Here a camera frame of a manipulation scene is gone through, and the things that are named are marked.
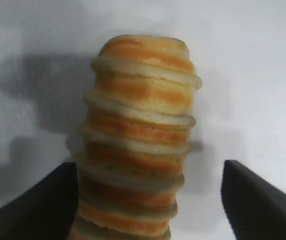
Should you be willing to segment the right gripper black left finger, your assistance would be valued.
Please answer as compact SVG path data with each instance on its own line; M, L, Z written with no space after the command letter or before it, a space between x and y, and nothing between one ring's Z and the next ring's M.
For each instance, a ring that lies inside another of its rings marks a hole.
M0 208L0 240L64 240L77 207L76 164L65 162Z

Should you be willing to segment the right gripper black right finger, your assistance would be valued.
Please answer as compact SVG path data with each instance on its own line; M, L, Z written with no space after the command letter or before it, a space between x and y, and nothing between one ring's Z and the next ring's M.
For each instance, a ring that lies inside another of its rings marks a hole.
M286 240L286 194L237 160L224 162L221 199L238 240Z

